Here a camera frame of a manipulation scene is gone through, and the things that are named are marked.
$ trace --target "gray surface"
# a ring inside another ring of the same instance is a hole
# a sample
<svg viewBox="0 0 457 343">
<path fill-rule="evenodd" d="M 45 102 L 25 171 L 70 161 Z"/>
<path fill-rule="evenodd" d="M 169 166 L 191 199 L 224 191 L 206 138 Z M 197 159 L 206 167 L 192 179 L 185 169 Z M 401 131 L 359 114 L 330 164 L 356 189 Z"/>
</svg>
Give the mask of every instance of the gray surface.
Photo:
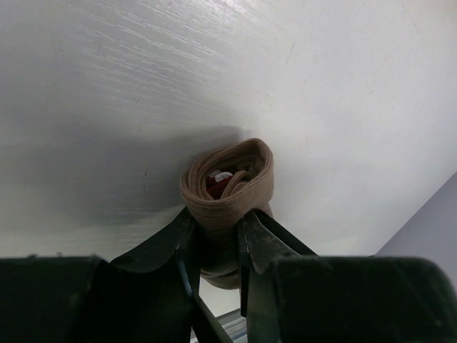
<svg viewBox="0 0 457 343">
<path fill-rule="evenodd" d="M 248 136 L 282 225 L 376 253 L 457 170 L 456 1 L 379 2 L 0 1 L 0 255 L 122 254 Z"/>
<path fill-rule="evenodd" d="M 457 288 L 457 173 L 377 255 L 430 259 L 447 273 Z"/>
</svg>

